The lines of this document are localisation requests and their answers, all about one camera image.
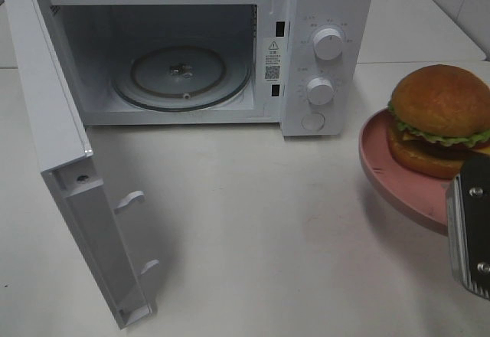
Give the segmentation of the glass microwave turntable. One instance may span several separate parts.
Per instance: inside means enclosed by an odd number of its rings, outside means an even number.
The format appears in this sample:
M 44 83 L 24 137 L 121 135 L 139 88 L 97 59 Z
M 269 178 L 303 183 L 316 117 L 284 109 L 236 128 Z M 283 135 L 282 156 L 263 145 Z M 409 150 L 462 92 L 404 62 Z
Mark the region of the glass microwave turntable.
M 248 38 L 150 38 L 129 45 L 116 57 L 113 87 L 143 109 L 202 110 L 247 86 L 253 56 Z

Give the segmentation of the white microwave door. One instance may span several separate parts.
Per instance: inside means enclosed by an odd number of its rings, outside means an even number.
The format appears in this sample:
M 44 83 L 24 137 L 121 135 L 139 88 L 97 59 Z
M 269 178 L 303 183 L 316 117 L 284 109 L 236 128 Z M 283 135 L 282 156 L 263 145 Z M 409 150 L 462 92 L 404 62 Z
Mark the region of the white microwave door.
M 142 191 L 113 206 L 72 96 L 79 82 L 59 11 L 50 0 L 5 0 L 41 176 L 118 327 L 152 314 L 116 216 Z

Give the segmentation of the white microwave oven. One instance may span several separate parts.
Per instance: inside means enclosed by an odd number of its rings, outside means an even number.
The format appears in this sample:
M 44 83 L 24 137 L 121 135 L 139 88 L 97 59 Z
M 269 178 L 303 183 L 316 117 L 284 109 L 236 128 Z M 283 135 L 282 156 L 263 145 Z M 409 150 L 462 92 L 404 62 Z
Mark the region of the white microwave oven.
M 6 0 L 31 127 L 341 132 L 371 0 Z

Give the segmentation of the round white door button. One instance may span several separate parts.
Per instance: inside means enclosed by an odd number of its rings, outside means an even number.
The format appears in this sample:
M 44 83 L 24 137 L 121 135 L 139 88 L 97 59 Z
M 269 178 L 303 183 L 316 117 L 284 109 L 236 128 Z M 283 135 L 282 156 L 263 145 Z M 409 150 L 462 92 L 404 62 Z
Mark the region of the round white door button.
M 325 125 L 325 117 L 321 113 L 309 113 L 302 118 L 301 124 L 305 130 L 318 132 Z

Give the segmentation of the pink round plate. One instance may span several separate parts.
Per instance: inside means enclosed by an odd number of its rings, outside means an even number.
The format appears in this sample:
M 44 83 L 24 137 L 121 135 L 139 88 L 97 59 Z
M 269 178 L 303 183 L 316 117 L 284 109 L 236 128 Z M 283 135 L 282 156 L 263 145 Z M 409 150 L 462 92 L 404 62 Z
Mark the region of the pink round plate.
M 447 234 L 446 190 L 450 181 L 399 165 L 387 143 L 391 115 L 382 109 L 362 126 L 358 151 L 361 167 L 378 194 L 397 211 L 438 234 Z

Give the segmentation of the burger with lettuce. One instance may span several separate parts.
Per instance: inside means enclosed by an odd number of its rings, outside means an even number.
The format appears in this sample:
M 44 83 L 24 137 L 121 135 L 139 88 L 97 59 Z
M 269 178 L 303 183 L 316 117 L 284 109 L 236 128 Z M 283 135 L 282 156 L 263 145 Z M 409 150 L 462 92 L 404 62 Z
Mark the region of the burger with lettuce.
M 436 64 L 406 75 L 387 110 L 390 153 L 407 169 L 451 179 L 466 160 L 489 155 L 489 87 L 461 67 Z

